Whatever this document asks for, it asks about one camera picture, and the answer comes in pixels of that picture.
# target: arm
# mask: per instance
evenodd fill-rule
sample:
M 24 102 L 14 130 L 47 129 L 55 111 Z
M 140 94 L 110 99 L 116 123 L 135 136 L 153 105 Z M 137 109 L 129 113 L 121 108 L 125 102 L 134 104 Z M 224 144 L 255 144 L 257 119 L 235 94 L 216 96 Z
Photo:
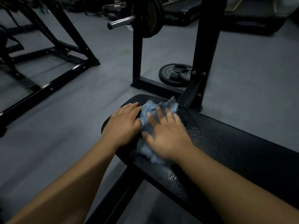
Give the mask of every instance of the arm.
M 299 210 L 244 177 L 226 168 L 194 147 L 180 118 L 169 111 L 167 119 L 157 109 L 152 115 L 155 139 L 144 139 L 160 156 L 175 161 L 207 196 L 225 223 L 299 223 Z
M 141 106 L 128 104 L 110 117 L 101 139 L 78 162 L 59 176 L 7 224 L 81 224 L 92 205 L 103 175 L 117 149 L 140 131 Z

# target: treadmill belt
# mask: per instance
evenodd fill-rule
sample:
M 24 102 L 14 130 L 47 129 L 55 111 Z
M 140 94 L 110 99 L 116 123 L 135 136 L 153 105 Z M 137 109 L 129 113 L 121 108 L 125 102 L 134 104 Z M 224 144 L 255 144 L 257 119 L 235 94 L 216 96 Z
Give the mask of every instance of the treadmill belt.
M 202 0 L 181 0 L 164 6 L 164 10 L 168 12 L 180 12 L 181 10 L 189 10 L 201 5 Z
M 243 17 L 271 17 L 275 12 L 274 0 L 243 0 L 233 11 L 233 15 Z

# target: blue cloth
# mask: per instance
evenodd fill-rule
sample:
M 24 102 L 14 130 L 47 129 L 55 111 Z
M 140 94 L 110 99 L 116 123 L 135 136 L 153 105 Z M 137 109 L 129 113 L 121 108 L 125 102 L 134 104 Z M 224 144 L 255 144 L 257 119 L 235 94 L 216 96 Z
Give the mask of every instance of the blue cloth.
M 155 116 L 157 122 L 159 122 L 158 114 L 157 114 L 157 106 L 163 110 L 164 114 L 166 114 L 166 109 L 168 108 L 171 113 L 176 113 L 178 110 L 178 103 L 176 102 L 175 98 L 170 98 L 167 102 L 160 102 L 159 104 L 154 103 L 152 100 L 149 100 L 142 106 L 142 111 L 140 114 L 140 120 L 142 123 L 141 131 L 146 131 L 153 136 L 154 129 L 148 123 L 147 114 L 150 112 L 153 116 Z M 136 152 L 142 155 L 145 155 L 148 159 L 151 160 L 152 163 L 160 163 L 167 165 L 169 162 L 167 160 L 162 159 L 159 157 L 155 152 L 153 152 L 148 144 L 140 138 L 137 143 Z

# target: wet surface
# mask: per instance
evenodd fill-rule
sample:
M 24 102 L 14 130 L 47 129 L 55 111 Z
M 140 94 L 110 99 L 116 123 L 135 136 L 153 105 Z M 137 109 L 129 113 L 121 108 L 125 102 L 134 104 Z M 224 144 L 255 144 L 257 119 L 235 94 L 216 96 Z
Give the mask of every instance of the wet surface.
M 127 103 L 143 105 L 149 99 L 137 95 Z M 261 139 L 200 113 L 179 107 L 180 116 L 193 144 L 213 159 L 239 173 L 253 183 L 299 208 L 299 153 Z M 177 202 L 201 222 L 222 223 L 219 215 L 196 185 L 177 165 L 151 163 L 134 152 L 137 138 L 117 151 L 128 166 L 135 166 L 161 192 Z

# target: forearm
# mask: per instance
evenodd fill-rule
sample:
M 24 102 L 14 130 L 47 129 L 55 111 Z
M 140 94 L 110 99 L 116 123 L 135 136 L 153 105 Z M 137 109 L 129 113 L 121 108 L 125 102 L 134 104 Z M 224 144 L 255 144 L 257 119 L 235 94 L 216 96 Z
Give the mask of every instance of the forearm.
M 97 142 L 78 162 L 19 211 L 13 223 L 83 223 L 117 148 Z
M 178 165 L 201 189 L 225 223 L 299 223 L 299 211 L 193 147 Z

